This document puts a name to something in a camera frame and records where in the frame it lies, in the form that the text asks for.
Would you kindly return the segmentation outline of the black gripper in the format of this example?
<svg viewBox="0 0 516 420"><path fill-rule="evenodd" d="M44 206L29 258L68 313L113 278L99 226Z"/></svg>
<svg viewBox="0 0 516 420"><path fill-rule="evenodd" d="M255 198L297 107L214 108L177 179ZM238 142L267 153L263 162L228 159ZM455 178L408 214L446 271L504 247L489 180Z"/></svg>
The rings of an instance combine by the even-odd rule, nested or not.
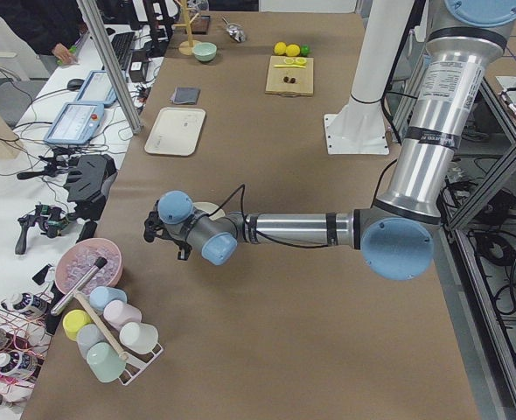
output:
<svg viewBox="0 0 516 420"><path fill-rule="evenodd" d="M156 200L143 223L143 238L148 243L152 243L156 238L163 238L164 224L159 217L157 206L158 201Z"/></svg>

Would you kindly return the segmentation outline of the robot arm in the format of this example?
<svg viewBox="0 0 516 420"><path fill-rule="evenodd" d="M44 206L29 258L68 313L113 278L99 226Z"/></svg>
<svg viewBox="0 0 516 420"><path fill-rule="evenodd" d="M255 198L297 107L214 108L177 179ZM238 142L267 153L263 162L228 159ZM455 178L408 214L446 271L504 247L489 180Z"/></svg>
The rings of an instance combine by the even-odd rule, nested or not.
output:
<svg viewBox="0 0 516 420"><path fill-rule="evenodd" d="M196 208L184 192L171 191L149 213L144 239L174 242L180 259L197 251L216 265L226 263L240 242L301 249L347 245L382 277L421 275L433 259L437 196L485 70L504 53L516 21L516 1L430 1L428 7L429 66L389 187L370 207L321 214L240 210L219 217Z"/></svg>

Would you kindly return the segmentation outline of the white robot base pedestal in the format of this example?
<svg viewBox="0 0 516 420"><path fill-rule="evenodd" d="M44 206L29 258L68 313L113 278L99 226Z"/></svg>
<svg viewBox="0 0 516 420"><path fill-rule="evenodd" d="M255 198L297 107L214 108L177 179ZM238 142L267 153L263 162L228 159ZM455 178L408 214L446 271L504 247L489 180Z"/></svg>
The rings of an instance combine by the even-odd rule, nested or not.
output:
<svg viewBox="0 0 516 420"><path fill-rule="evenodd" d="M327 151L331 155L386 155L385 117L381 100L413 0L372 2L348 103L324 116Z"/></svg>

